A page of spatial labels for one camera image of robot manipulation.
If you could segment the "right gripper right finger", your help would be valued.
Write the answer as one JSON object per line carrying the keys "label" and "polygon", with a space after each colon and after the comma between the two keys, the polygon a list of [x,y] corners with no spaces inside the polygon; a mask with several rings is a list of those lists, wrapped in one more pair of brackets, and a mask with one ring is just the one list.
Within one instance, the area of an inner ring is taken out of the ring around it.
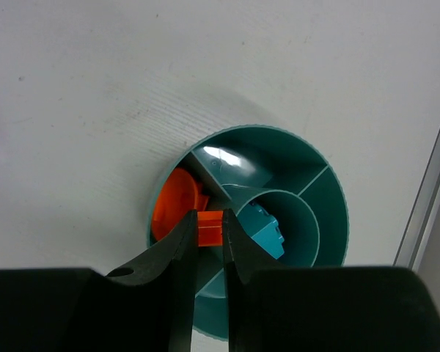
{"label": "right gripper right finger", "polygon": [[394,266],[294,268],[222,219],[231,351],[440,351],[424,282]]}

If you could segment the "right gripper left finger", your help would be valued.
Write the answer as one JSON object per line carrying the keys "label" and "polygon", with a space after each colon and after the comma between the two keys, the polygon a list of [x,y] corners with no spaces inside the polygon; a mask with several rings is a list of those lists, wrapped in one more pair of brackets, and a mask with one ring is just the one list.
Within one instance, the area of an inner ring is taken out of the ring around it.
{"label": "right gripper left finger", "polygon": [[189,351],[197,213],[107,275],[0,270],[0,351]]}

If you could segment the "teal lego brick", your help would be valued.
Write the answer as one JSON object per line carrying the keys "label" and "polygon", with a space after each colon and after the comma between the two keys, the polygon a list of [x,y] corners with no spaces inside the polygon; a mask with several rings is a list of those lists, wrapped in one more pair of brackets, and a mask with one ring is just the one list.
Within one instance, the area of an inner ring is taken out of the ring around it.
{"label": "teal lego brick", "polygon": [[244,229],[246,233],[274,259],[284,253],[284,238],[279,223],[265,208],[257,203],[243,209]]}

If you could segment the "small orange curved lego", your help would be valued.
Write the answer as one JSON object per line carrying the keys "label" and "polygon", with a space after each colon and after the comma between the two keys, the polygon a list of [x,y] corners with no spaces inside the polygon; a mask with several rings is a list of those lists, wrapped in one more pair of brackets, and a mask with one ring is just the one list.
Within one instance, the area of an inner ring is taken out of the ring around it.
{"label": "small orange curved lego", "polygon": [[197,213],[199,247],[221,246],[223,211],[201,211]]}

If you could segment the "orange dish lego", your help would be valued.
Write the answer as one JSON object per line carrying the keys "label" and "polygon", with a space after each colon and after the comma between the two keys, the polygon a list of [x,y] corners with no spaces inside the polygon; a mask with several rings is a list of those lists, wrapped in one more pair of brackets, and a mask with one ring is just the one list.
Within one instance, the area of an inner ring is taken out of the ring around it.
{"label": "orange dish lego", "polygon": [[204,211],[210,197],[203,184],[183,168],[175,168],[167,178],[155,203],[151,230],[160,241],[190,210]]}

